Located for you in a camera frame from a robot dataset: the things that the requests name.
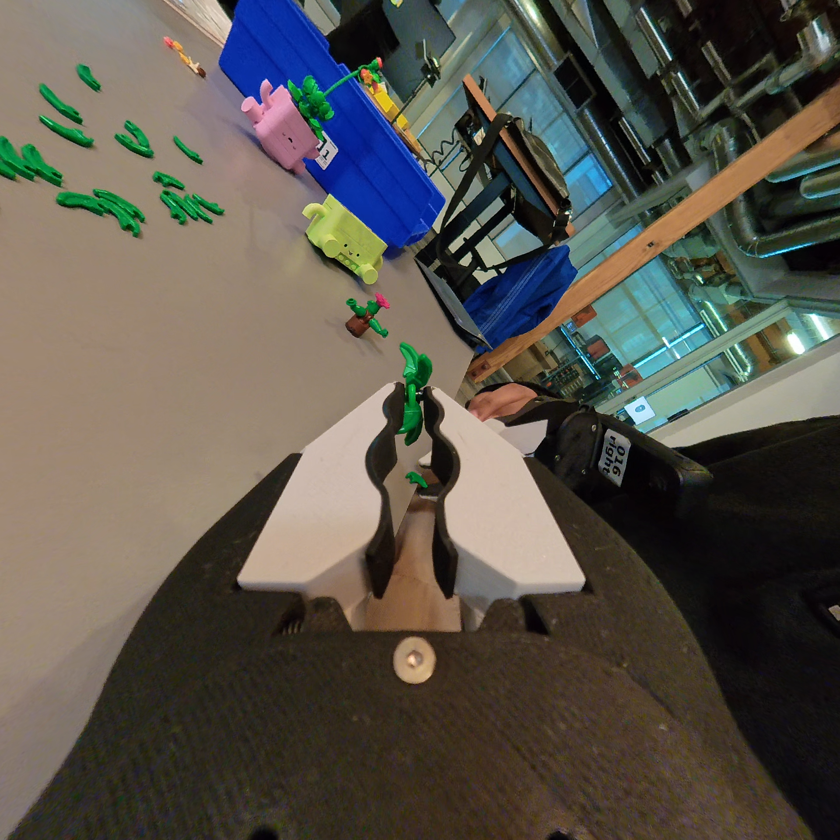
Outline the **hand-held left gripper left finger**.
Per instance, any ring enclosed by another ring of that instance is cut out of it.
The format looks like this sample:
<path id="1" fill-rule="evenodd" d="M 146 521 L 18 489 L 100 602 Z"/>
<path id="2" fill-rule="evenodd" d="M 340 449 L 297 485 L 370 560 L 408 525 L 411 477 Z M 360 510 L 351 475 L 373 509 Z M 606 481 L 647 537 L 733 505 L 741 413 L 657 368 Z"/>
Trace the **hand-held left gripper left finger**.
<path id="1" fill-rule="evenodd" d="M 238 574 L 243 590 L 336 601 L 353 630 L 395 564 L 385 478 L 397 463 L 405 386 L 383 386 L 293 459 L 290 477 Z"/>

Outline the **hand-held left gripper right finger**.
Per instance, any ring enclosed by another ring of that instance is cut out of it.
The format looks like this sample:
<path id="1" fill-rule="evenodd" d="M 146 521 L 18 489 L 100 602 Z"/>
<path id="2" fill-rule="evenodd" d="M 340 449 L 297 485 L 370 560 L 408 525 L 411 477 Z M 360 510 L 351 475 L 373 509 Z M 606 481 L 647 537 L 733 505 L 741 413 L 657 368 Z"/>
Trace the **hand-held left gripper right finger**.
<path id="1" fill-rule="evenodd" d="M 490 606 L 527 595 L 580 592 L 585 575 L 525 455 L 436 387 L 423 393 L 441 490 L 433 538 L 441 592 L 459 599 L 465 629 Z"/>

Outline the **green spiky plant stem piece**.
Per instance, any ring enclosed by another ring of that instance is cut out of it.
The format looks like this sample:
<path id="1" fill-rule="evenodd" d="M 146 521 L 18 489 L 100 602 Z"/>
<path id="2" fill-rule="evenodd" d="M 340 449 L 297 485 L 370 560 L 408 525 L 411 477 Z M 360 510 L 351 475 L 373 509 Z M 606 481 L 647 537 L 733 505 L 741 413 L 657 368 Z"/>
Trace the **green spiky plant stem piece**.
<path id="1" fill-rule="evenodd" d="M 433 363 L 425 353 L 419 353 L 410 343 L 401 342 L 400 351 L 405 360 L 403 371 L 405 403 L 399 434 L 406 446 L 413 445 L 424 427 L 424 388 L 433 372 Z"/>

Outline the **person's right hand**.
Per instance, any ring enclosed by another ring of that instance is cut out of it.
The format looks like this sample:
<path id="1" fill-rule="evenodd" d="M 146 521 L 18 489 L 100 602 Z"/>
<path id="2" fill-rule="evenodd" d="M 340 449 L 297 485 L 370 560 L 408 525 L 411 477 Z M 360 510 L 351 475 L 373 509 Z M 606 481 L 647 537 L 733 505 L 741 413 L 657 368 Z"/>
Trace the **person's right hand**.
<path id="1" fill-rule="evenodd" d="M 466 410 L 481 422 L 508 417 L 522 410 L 541 394 L 529 385 L 516 382 L 492 385 L 475 394 Z"/>

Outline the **blue bag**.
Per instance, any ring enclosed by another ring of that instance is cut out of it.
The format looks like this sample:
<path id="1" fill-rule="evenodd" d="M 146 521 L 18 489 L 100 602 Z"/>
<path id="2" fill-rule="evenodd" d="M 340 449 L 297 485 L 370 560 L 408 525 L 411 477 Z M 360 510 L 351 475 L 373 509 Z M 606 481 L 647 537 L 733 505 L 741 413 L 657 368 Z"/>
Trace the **blue bag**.
<path id="1" fill-rule="evenodd" d="M 558 245 L 487 280 L 467 297 L 465 309 L 495 349 L 545 320 L 577 274 L 570 247 Z"/>

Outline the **small potted toy flower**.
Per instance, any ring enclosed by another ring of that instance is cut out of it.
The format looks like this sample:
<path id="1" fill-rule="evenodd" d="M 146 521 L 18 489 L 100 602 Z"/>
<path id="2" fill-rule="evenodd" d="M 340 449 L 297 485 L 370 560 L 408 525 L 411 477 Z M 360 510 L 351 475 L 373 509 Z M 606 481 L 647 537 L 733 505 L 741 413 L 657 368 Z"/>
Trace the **small potted toy flower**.
<path id="1" fill-rule="evenodd" d="M 389 309 L 390 302 L 380 292 L 374 295 L 372 300 L 368 300 L 364 305 L 361 305 L 354 298 L 348 298 L 345 304 L 351 309 L 352 315 L 345 323 L 345 328 L 355 337 L 361 338 L 369 330 L 373 330 L 376 334 L 383 338 L 387 338 L 389 332 L 382 327 L 377 319 L 377 315 L 382 309 Z"/>

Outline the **wooden beam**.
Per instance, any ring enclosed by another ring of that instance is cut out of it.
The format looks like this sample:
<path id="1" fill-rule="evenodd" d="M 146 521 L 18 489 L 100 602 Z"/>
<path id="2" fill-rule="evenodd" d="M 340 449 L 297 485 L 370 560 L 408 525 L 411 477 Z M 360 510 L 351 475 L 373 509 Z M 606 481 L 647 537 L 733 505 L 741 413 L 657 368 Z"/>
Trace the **wooden beam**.
<path id="1" fill-rule="evenodd" d="M 466 375 L 484 381 L 536 341 L 542 340 L 635 271 L 744 194 L 772 171 L 819 141 L 839 122 L 839 85 L 835 84 L 801 112 L 741 154 L 734 162 L 669 210 L 641 234 L 577 280 L 550 315 L 534 329 L 475 357 Z"/>

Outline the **person's black jacket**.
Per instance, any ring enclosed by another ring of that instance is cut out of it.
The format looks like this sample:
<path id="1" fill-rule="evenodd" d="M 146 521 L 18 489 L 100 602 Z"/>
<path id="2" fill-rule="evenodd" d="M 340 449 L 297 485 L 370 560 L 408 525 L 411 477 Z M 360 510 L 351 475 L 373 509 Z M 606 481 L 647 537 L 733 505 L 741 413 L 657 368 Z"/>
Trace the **person's black jacket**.
<path id="1" fill-rule="evenodd" d="M 839 837 L 838 446 L 838 416 L 820 416 L 683 447 L 713 481 L 682 520 L 651 497 L 593 503 L 675 602 L 814 838 Z"/>

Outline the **lime green toy flower pot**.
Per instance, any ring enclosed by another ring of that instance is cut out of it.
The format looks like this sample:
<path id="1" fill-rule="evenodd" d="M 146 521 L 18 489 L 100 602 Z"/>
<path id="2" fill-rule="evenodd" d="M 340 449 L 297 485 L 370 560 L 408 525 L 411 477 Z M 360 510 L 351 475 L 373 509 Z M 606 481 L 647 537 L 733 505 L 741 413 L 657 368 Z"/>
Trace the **lime green toy flower pot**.
<path id="1" fill-rule="evenodd" d="M 386 249 L 383 239 L 331 194 L 301 212 L 309 220 L 306 236 L 325 256 L 349 268 L 366 285 L 377 281 Z"/>

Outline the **black-legged desk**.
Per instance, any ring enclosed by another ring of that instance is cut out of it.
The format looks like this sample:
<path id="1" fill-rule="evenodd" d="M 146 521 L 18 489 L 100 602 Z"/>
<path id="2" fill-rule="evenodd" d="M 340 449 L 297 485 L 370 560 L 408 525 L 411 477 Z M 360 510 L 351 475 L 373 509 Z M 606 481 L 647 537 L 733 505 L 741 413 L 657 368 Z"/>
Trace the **black-legged desk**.
<path id="1" fill-rule="evenodd" d="M 470 294 L 477 271 L 501 273 L 541 257 L 571 234 L 571 198 L 552 153 L 523 121 L 495 111 L 479 83 L 462 80 L 467 111 L 456 128 L 468 167 L 444 210 L 440 229 L 424 252 L 435 274 L 456 292 Z M 477 246 L 510 217 L 535 237 L 536 248 L 488 265 Z"/>

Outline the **blue plastic bin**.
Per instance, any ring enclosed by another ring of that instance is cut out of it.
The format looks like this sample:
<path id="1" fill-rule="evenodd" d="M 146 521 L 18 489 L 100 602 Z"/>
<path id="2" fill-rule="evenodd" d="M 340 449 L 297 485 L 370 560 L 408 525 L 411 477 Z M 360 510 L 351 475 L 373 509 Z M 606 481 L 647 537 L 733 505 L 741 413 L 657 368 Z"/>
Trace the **blue plastic bin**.
<path id="1" fill-rule="evenodd" d="M 259 85 L 299 84 L 311 75 L 321 90 L 350 71 L 329 53 L 328 40 L 297 2 L 242 1 L 218 59 L 244 96 Z M 425 237 L 445 198 L 357 80 L 328 94 L 334 117 L 325 135 L 336 151 L 326 167 L 307 161 L 322 189 L 383 239 L 401 249 Z"/>

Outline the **pink toy flower pot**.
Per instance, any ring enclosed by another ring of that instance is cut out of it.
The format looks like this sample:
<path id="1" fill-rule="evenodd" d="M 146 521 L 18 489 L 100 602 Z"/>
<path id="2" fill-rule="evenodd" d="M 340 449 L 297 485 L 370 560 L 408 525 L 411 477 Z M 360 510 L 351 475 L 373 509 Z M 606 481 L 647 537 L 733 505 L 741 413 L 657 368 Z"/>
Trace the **pink toy flower pot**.
<path id="1" fill-rule="evenodd" d="M 299 86 L 289 80 L 285 87 L 273 87 L 264 79 L 259 99 L 243 100 L 241 110 L 268 156 L 285 170 L 301 174 L 306 159 L 317 160 L 323 150 L 336 151 L 323 128 L 334 117 L 329 95 L 351 80 L 369 81 L 377 90 L 382 69 L 383 59 L 376 57 L 327 89 L 321 89 L 313 76 L 306 76 Z"/>

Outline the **group of green leaf pieces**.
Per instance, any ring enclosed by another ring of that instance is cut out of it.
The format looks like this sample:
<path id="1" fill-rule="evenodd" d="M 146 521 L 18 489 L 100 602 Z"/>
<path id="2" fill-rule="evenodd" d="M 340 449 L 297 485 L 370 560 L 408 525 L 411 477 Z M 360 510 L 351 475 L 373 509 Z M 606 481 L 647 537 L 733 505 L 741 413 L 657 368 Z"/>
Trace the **group of green leaf pieces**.
<path id="1" fill-rule="evenodd" d="M 47 112 L 38 114 L 38 123 L 45 131 L 61 138 L 63 144 L 83 150 L 87 156 L 113 151 L 113 147 L 104 142 L 110 132 L 99 132 L 98 139 L 92 136 L 92 126 L 85 116 L 52 87 L 40 82 L 38 95 L 40 103 L 47 106 Z M 171 148 L 163 145 L 165 134 L 162 131 L 148 133 L 144 126 L 126 119 L 122 122 L 122 130 L 114 131 L 112 137 L 114 146 L 123 149 L 117 174 L 123 179 L 125 172 L 133 172 L 132 167 L 124 167 L 128 154 L 142 161 L 143 186 L 154 186 L 170 218 L 179 225 L 186 225 L 188 220 L 212 224 L 215 217 L 225 215 L 225 209 L 218 203 L 191 190 L 189 181 L 162 170 L 161 165 L 171 157 Z M 40 180 L 56 190 L 55 202 L 59 207 L 84 210 L 98 217 L 113 217 L 122 231 L 134 238 L 142 236 L 146 216 L 128 196 L 94 185 L 90 180 L 83 182 L 78 173 L 53 165 L 50 156 L 46 156 L 36 143 L 15 143 L 6 133 L 2 133 L 1 141 L 3 178 L 11 182 Z"/>

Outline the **black monitor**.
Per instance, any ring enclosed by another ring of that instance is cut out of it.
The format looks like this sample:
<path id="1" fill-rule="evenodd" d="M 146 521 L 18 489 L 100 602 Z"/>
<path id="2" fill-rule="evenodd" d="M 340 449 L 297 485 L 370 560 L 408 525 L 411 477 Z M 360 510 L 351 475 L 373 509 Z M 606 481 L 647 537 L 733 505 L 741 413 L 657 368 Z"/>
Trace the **black monitor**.
<path id="1" fill-rule="evenodd" d="M 433 2 L 347 1 L 327 40 L 331 57 L 351 70 L 380 57 L 386 84 L 406 102 L 424 84 L 424 65 L 441 59 L 455 34 Z"/>

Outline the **small orange flower piece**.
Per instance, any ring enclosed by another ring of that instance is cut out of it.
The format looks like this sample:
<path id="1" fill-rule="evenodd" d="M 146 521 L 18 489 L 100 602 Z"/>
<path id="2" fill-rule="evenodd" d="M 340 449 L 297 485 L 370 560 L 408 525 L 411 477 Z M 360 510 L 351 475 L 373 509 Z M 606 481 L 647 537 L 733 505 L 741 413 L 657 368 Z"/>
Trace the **small orange flower piece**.
<path id="1" fill-rule="evenodd" d="M 163 42 L 164 42 L 164 45 L 168 49 L 173 50 L 178 55 L 181 62 L 187 68 L 189 68 L 192 73 L 194 73 L 195 75 L 197 75 L 198 77 L 200 77 L 202 79 L 206 78 L 207 74 L 206 74 L 205 69 L 201 66 L 200 63 L 198 63 L 196 60 L 193 60 L 192 57 L 190 57 L 189 55 L 186 54 L 186 52 L 184 51 L 184 48 L 182 47 L 180 42 L 174 40 L 173 38 L 171 38 L 169 36 L 163 37 Z"/>

